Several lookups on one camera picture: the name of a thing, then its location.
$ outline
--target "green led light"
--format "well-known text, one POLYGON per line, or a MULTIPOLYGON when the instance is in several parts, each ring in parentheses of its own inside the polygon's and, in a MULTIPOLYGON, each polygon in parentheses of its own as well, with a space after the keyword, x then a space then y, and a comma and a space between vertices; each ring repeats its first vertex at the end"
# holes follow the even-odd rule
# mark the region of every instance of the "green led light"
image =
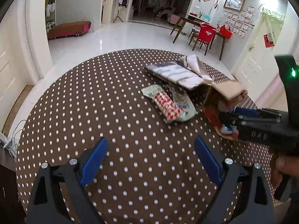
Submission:
POLYGON ((292 68, 292 76, 293 76, 293 77, 296 76, 296 72, 295 72, 294 68, 292 68))

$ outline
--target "power strip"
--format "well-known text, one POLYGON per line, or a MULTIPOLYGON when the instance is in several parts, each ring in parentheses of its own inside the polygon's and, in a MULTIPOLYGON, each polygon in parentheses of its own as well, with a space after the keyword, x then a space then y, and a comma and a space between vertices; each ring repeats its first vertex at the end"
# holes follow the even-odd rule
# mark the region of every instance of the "power strip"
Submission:
POLYGON ((9 144, 9 140, 1 132, 0 132, 0 141, 4 143, 4 147, 7 147, 7 145, 9 144))

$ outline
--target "white tile floor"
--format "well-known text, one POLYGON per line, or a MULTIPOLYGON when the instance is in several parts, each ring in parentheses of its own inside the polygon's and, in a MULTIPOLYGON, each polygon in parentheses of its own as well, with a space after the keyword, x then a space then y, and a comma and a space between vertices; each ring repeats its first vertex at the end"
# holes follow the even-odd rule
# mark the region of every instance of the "white tile floor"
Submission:
MULTIPOLYGON (((203 62, 233 78, 222 62, 217 59, 217 56, 209 52, 204 56, 204 49, 199 51, 196 48, 193 52, 193 43, 188 45, 188 37, 184 35, 180 35, 173 44, 176 32, 172 35, 170 32, 169 29, 146 24, 115 23, 103 25, 95 33, 88 33, 82 37, 49 41, 54 67, 44 79, 38 82, 26 98, 13 122, 9 138, 12 138, 18 123, 27 119, 38 99, 55 80, 81 62, 105 53, 124 49, 160 49, 185 55, 196 53, 203 62)), ((19 124, 15 133, 23 128, 24 123, 25 121, 19 124)))
POLYGON ((145 24, 153 24, 159 25, 165 28, 173 29, 174 25, 167 22, 165 18, 158 18, 152 15, 140 15, 140 16, 133 16, 131 20, 133 22, 145 23, 145 24))

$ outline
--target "electrical cable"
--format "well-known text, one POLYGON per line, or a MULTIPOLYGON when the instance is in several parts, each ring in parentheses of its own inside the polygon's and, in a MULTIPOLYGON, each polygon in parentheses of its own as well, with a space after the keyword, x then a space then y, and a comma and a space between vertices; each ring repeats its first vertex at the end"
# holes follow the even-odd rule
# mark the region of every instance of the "electrical cable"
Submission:
POLYGON ((17 127, 15 128, 15 130, 13 131, 13 134, 15 133, 16 129, 18 128, 19 124, 20 124, 21 122, 23 122, 23 121, 27 121, 27 120, 26 120, 26 119, 21 120, 21 121, 18 123, 17 127))
MULTIPOLYGON (((18 126, 20 125, 20 123, 23 122, 23 121, 27 121, 27 120, 23 119, 23 120, 21 120, 21 121, 18 123, 17 127, 14 129, 13 134, 12 134, 12 136, 13 136, 13 135, 14 135, 14 136, 12 137, 12 139, 11 139, 10 142, 9 142, 9 144, 12 144, 12 143, 14 142, 14 147, 15 147, 16 151, 17 151, 17 147, 16 147, 16 135, 17 135, 17 133, 19 133, 19 132, 22 131, 23 129, 18 130, 16 133, 15 133, 15 131, 16 131, 16 129, 18 128, 18 126)), ((7 149, 8 152, 9 152, 9 154, 10 154, 10 156, 16 161, 15 156, 11 153, 11 151, 13 151, 13 153, 17 156, 17 153, 13 150, 13 148, 11 148, 11 147, 4 147, 4 146, 3 146, 3 148, 4 148, 4 149, 7 149)))

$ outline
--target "human hand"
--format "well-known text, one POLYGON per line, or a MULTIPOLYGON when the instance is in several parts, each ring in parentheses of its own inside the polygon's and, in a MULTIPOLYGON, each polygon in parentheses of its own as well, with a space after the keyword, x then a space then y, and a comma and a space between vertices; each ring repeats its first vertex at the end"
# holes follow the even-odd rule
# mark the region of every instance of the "human hand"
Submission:
POLYGON ((277 188, 282 181, 282 174, 299 177, 299 157, 273 155, 271 161, 271 184, 277 188))

